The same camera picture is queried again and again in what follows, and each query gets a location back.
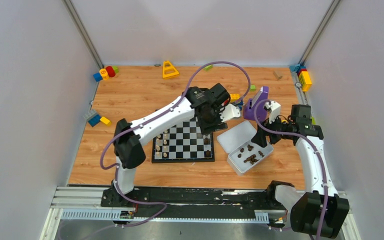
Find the wooden tabletop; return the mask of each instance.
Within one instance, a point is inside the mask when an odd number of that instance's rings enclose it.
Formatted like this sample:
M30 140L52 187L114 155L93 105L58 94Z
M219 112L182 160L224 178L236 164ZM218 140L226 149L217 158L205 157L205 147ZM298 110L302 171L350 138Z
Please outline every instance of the wooden tabletop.
M111 126L99 123L95 127L87 124L69 179L70 184L110 185L114 169L102 170L99 159L104 146L113 137L116 123L126 118L133 121L143 118L156 109L166 106L178 97L189 77L198 67L177 67L180 76L162 79L162 67L120 66L119 73L109 80L101 81L93 101L93 109L112 121ZM297 104L294 84L288 68L247 67L251 84L257 89L269 87L269 99L282 106L281 114L288 116L291 105ZM276 80L273 71L282 73ZM244 74L235 67L214 67L200 72L191 86L211 88L221 83L231 94L243 94L247 88ZM254 96L250 92L244 102ZM233 119L229 128L243 122ZM214 138L226 130L214 132ZM241 188L265 189L272 180L289 182L297 189L305 189L303 169L299 155L290 140L281 140L274 145L274 152L243 176L238 176L227 163L228 154L220 144L214 142L215 162L151 163L152 141L144 146L146 160L136 171L136 186L197 187L197 188ZM105 165L115 162L114 147L105 155Z

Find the lego brick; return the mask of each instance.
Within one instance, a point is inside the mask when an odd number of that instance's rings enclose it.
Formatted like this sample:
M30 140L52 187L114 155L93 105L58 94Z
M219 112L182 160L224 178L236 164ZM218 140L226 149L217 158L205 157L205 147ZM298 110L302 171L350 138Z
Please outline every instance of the lego brick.
M102 116L99 120L100 120L103 124L105 124L105 125L107 125L107 126L110 126L110 125L111 125L111 121L110 121L108 118L104 117L104 116Z
M89 121L91 118L95 117L96 115L98 115L97 111L95 111L94 109L91 109L88 113L83 115L83 118L86 119L86 121Z
M301 67L301 65L299 65L299 64L290 65L289 70L291 73L296 73L298 71L298 69L300 69L300 67Z
M280 80L283 76L282 73L279 71L273 71L273 75L277 80Z
M300 69L296 72L297 75L298 75L298 77L300 76L300 74L301 74L302 71L307 72L307 68L300 68Z
M164 61L162 64L162 78L171 79L179 75L179 71L170 61Z
M99 114L96 114L94 117L89 119L87 122L92 126L95 127L99 122L101 121L101 116Z
M110 76L108 76L108 72L107 72L107 70L105 68L102 68L101 70L99 70L99 73L102 76L103 80L110 79Z
M303 92L307 92L308 90L310 90L312 82L308 71L301 71L301 74L299 75L298 79L302 85Z
M114 71L112 66L107 66L105 69L110 78L113 78L116 75L116 72Z
M97 82L99 82L99 81L102 80L102 76L101 76L101 74L100 74L99 72L95 73L95 74L93 75L93 78L94 78L95 81L97 81Z
M119 73L119 67L117 66L112 66L112 69L114 69L115 74Z
M239 95L237 93L232 93L232 94L230 94L230 101L234 102L234 101L238 100L240 97L241 97L241 95Z
M205 70L205 71L208 71L208 70L210 70L210 69L212 69L212 68L213 68L213 65L208 65L208 66L204 67L204 70Z

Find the gray wall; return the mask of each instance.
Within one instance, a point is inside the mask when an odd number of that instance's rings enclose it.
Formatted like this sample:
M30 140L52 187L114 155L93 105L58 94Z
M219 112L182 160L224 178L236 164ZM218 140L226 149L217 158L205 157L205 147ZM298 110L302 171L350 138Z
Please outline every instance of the gray wall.
M0 239L38 239L97 70L60 0L0 1Z
M295 64L331 0L73 0L102 61Z
M342 1L306 65L334 183L362 239L384 239L384 1Z

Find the green block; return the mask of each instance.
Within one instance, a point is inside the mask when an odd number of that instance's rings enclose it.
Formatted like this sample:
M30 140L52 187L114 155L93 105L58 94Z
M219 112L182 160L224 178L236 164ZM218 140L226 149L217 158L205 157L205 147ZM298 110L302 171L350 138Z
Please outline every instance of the green block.
M205 71L208 71L208 70L210 70L210 69L212 69L212 68L213 68L213 65L208 65L208 66L204 67L204 70L205 70Z

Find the purple object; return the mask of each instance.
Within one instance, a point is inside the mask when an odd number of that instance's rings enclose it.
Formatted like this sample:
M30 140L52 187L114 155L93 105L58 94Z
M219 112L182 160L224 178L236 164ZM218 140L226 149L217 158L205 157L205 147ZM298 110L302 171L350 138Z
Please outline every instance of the purple object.
M248 102L243 107L243 118L250 121L255 121L254 118L254 108L255 105L262 101L266 100L269 97L269 87L268 86L262 86L260 90L255 94L254 98L248 99ZM260 107L257 109L257 118L260 122L264 121L266 119L267 112L264 110L264 107Z

